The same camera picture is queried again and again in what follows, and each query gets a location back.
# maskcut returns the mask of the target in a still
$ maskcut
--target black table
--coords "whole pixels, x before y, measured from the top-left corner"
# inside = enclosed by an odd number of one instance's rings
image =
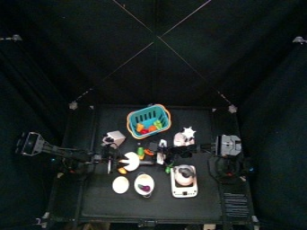
[[[162,139],[172,145],[174,135],[190,128],[195,132],[195,143],[216,141],[218,135],[240,136],[235,113],[228,108],[194,108],[167,106],[171,113],[171,128],[159,134],[138,140],[126,128],[127,114],[143,107],[138,106],[80,106],[71,112],[66,131],[64,147],[88,149],[99,152],[103,134],[119,130],[126,141],[120,145],[122,153],[136,152],[138,146]],[[80,222],[106,221],[155,224],[218,224],[224,229],[232,225],[246,225],[254,229],[254,206],[247,181],[223,185],[210,175],[208,159],[212,154],[199,153],[192,158],[178,158],[176,165],[195,166],[198,195],[179,199],[171,195],[171,176],[163,165],[140,165],[126,177],[130,189],[124,194],[112,190],[112,181],[122,174],[108,174],[107,164],[98,164],[92,174],[75,178],[66,175],[56,178],[48,207],[50,226],[58,221]],[[135,191],[134,182],[140,172],[155,180],[155,190],[148,199]],[[228,215],[226,194],[239,194],[247,199],[249,213],[240,217]]]

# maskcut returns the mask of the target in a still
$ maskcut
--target white plate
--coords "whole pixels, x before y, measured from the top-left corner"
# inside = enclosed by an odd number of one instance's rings
[[[112,181],[112,189],[116,193],[124,193],[130,188],[130,181],[124,176],[119,176]]]

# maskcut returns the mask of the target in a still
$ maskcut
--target black backdrop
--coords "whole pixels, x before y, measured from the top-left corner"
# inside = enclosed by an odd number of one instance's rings
[[[12,155],[22,130],[55,144],[68,103],[239,107],[257,215],[306,229],[306,1],[2,1],[0,227],[43,215],[48,157]]]

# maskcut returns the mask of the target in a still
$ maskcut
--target teal basket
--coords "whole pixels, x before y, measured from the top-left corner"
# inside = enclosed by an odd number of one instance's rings
[[[162,124],[160,129],[148,132],[147,134],[142,134],[136,131],[138,123],[144,125],[144,128],[148,129],[148,127],[152,126],[154,122],[158,120]],[[170,127],[171,127],[171,114],[162,104],[155,104],[143,110],[132,111],[127,116],[127,129],[131,132],[132,137],[135,139],[143,139],[148,136],[152,136],[166,131]]]

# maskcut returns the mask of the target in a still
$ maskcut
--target white bowl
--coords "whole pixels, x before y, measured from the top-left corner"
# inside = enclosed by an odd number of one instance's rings
[[[150,191],[140,190],[138,186],[139,184],[143,186],[150,186]],[[152,177],[147,174],[139,174],[135,180],[136,192],[140,195],[147,196],[154,191],[154,188],[155,188],[155,182],[154,182]]]

